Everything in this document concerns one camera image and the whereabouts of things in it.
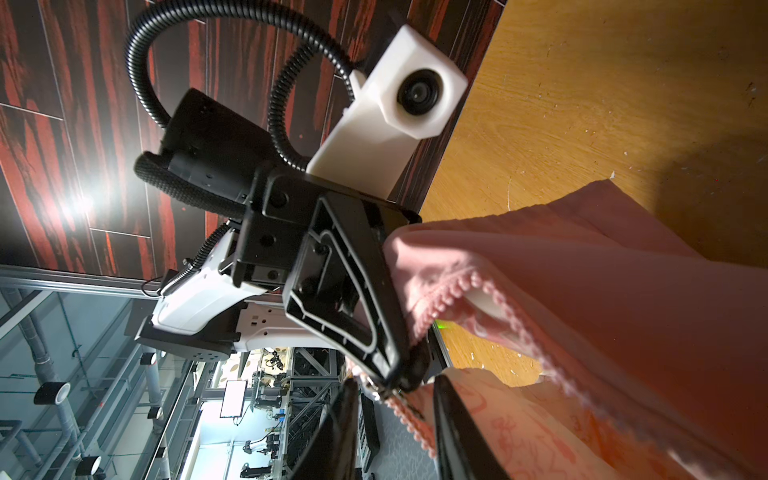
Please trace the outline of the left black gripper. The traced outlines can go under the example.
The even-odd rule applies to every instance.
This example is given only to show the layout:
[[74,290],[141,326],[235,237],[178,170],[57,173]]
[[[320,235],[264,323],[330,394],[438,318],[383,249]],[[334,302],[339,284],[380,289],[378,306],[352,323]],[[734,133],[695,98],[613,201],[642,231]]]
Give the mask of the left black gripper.
[[344,353],[373,392],[411,392],[429,352],[410,339],[383,245],[419,221],[396,203],[263,164],[245,204],[231,278],[236,287],[281,285],[293,268],[283,292],[287,317]]

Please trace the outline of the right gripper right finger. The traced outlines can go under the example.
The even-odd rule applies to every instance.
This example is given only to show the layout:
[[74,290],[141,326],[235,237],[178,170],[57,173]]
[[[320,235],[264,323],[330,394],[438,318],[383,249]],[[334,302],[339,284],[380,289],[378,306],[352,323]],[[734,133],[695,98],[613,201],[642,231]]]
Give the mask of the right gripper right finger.
[[433,413],[440,479],[510,479],[445,375],[434,380]]

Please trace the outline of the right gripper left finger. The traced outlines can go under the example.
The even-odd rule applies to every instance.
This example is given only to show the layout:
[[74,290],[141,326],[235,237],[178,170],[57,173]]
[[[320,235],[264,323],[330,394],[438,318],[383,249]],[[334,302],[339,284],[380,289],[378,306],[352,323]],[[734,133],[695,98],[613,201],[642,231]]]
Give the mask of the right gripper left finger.
[[290,479],[355,478],[359,400],[357,381],[346,379]]

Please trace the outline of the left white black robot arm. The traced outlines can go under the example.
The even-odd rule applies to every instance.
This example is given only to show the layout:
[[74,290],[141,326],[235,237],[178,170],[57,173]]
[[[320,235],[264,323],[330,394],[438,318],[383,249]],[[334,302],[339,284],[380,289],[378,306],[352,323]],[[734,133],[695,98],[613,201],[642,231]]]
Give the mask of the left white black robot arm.
[[287,318],[340,350],[381,397],[410,392],[427,372],[428,345],[412,340],[383,253],[416,213],[283,167],[261,167],[243,202],[212,199],[226,233],[187,278],[167,284],[138,336],[189,353],[228,353],[223,329],[246,300],[276,291]]

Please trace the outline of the pink zip jacket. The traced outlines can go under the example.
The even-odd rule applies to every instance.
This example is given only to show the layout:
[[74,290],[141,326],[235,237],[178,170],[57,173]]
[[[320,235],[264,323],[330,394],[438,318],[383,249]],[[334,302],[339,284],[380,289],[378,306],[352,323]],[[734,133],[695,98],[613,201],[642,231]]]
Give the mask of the pink zip jacket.
[[[607,180],[384,254],[412,340],[445,320],[540,363],[523,387],[437,375],[510,479],[766,477],[765,269],[704,258]],[[436,377],[389,401],[435,463]]]

